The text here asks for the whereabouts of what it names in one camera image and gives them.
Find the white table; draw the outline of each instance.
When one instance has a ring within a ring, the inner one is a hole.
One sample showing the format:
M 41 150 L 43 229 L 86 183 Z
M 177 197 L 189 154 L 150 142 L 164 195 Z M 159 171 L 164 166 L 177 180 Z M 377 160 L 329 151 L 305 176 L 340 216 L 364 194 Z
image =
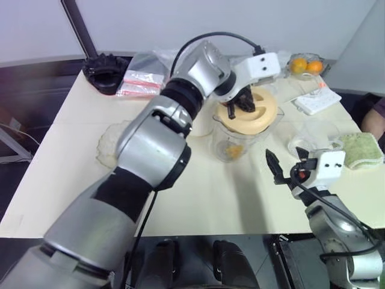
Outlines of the white table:
M 269 148 L 288 173 L 296 159 L 286 144 L 309 119 L 285 103 L 300 94 L 292 83 L 280 79 L 274 85 L 285 117 L 239 161 L 224 164 L 209 153 L 209 137 L 188 137 L 189 165 L 173 188 L 159 193 L 144 235 L 310 232 L 304 205 L 286 186 L 274 185 L 265 161 Z M 145 105 L 101 95 L 80 73 L 5 213 L 0 237 L 42 237 L 78 194 L 108 172 L 95 159 L 99 137 L 110 124 L 132 120 Z M 317 118 L 332 121 L 341 133 L 359 131 L 341 104 Z M 331 192 L 362 221 L 383 228 L 384 175 L 385 166 L 359 172 L 345 169 Z

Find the white wall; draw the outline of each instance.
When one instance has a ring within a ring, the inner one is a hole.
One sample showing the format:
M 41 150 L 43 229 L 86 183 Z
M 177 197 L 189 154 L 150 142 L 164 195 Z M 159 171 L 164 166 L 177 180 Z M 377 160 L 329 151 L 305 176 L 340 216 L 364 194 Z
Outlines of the white wall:
M 5 1 L 0 66 L 83 57 L 60 0 Z M 375 0 L 77 0 L 98 51 L 178 48 L 208 31 L 241 33 L 270 49 L 338 59 Z M 225 53 L 250 49 L 215 40 Z
M 336 89 L 385 94 L 385 0 L 377 0 L 325 80 Z

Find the plastic bag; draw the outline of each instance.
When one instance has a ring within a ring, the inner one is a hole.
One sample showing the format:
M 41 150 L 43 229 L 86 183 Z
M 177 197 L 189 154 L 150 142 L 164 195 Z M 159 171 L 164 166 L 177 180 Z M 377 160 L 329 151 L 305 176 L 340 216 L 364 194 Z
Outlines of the plastic bag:
M 125 99 L 150 99 L 160 93 L 169 71 L 155 52 L 137 53 L 115 95 Z
M 148 99 L 158 95 L 162 89 L 164 76 L 160 74 L 127 70 L 116 96 Z
M 165 81 L 168 81 L 168 78 L 170 77 L 171 66 L 173 65 L 173 62 L 174 62 L 176 54 L 178 53 L 178 50 L 177 49 L 174 49 L 174 50 L 172 50 L 172 49 L 155 49 L 152 52 L 156 55 L 158 60 L 166 68 L 167 72 L 165 75 L 166 76 Z

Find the green sponge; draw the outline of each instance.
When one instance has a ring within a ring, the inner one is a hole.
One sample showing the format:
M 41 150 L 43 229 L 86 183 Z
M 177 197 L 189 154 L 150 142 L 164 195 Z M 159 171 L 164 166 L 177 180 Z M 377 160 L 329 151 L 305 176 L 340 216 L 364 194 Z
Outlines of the green sponge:
M 369 132 L 359 132 L 340 137 L 346 152 L 345 165 L 352 170 L 382 164 L 384 155 L 374 136 Z

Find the person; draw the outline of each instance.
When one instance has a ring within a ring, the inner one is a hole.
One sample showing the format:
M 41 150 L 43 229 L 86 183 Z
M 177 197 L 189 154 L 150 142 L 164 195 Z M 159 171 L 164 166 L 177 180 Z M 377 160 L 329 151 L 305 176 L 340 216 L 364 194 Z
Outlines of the person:
M 385 98 L 381 98 L 371 110 L 365 115 L 361 130 L 370 132 L 377 141 L 384 139 L 385 133 Z M 380 147 L 384 150 L 384 145 L 380 141 Z

